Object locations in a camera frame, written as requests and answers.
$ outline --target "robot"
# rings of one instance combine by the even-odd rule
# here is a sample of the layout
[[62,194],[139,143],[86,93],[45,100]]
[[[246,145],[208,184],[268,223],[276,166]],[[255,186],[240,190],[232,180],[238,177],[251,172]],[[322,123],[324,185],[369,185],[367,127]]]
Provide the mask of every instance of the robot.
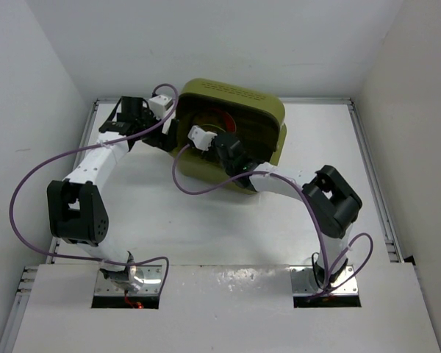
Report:
[[[122,249],[108,233],[109,217],[101,192],[118,162],[132,150],[136,140],[114,144],[108,141],[137,134],[159,123],[173,100],[158,95],[148,101],[138,97],[121,97],[108,119],[99,128],[96,143],[101,148],[90,150],[83,161],[64,180],[52,181],[47,188],[51,233],[67,243],[85,250],[91,257],[102,259],[100,271],[105,278],[126,292],[137,292],[143,280],[135,266],[106,263],[133,263],[130,252]],[[177,146],[179,121],[169,121],[167,132],[162,126],[140,140],[166,152]],[[325,165],[319,171],[291,171],[250,156],[239,138],[231,132],[206,131],[194,125],[188,134],[190,145],[202,153],[215,155],[226,174],[236,178],[235,184],[252,192],[269,191],[303,201],[312,208],[320,227],[322,241],[314,265],[318,287],[323,289],[335,281],[347,265],[343,252],[348,248],[351,225],[357,220],[362,201],[336,168]],[[301,190],[302,196],[290,185]],[[334,263],[326,273],[328,263]]]

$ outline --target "white table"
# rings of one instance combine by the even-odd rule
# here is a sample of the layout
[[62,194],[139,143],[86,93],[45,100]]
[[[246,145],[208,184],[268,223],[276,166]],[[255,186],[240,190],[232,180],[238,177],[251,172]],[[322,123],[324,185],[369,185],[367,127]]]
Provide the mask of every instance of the white table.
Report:
[[[90,141],[113,105],[98,105]],[[438,352],[413,268],[389,261],[349,106],[285,106],[280,165],[333,165],[363,200],[354,234],[369,232],[375,250],[358,276],[361,308],[293,308],[287,266],[309,264],[318,250],[300,202],[229,190],[184,195],[171,180],[172,158],[138,143],[102,197],[110,232],[136,260],[170,258],[160,309],[90,309],[96,264],[56,259],[39,268],[14,352]],[[84,254],[63,242],[57,251]],[[360,240],[350,262],[359,264],[367,251]]]

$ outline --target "white wall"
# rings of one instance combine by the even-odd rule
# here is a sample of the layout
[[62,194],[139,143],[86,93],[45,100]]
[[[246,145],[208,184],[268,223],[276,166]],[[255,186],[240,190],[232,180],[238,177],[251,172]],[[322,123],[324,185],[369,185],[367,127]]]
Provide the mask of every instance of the white wall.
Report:
[[[40,161],[78,146],[89,109],[25,1],[0,0],[0,338],[23,267],[43,259],[12,233],[12,190]],[[44,249],[51,240],[46,186],[72,162],[37,174],[18,201],[18,226]]]
[[358,100],[441,345],[441,0],[407,0]]
[[402,0],[27,0],[83,95],[218,79],[353,96]]

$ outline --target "green plastic container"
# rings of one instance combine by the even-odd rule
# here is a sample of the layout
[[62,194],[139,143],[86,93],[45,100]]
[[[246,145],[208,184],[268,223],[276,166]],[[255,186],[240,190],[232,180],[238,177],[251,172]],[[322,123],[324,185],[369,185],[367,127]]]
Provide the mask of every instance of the green plastic container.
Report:
[[[176,107],[178,147],[172,155],[188,143],[187,134],[194,125],[193,121],[206,110],[222,110],[230,114],[237,127],[235,134],[245,150],[255,158],[278,165],[287,131],[282,102],[270,94],[208,79],[193,79],[183,87]],[[195,149],[188,149],[183,154],[178,168],[184,175],[212,184],[229,178],[219,162],[206,159]],[[234,183],[227,187],[251,193]]]

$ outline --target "gray wall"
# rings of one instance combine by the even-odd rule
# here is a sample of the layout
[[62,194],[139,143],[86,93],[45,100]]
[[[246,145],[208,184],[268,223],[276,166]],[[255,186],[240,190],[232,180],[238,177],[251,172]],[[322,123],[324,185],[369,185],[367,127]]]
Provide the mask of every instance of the gray wall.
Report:
[[402,0],[27,0],[82,94],[217,79],[353,96]]
[[[0,337],[23,267],[43,259],[12,233],[7,214],[13,188],[40,161],[78,145],[88,110],[28,5],[0,0]],[[18,226],[44,249],[51,240],[46,186],[72,162],[37,174],[18,200]]]
[[441,344],[441,0],[407,0],[358,100]]

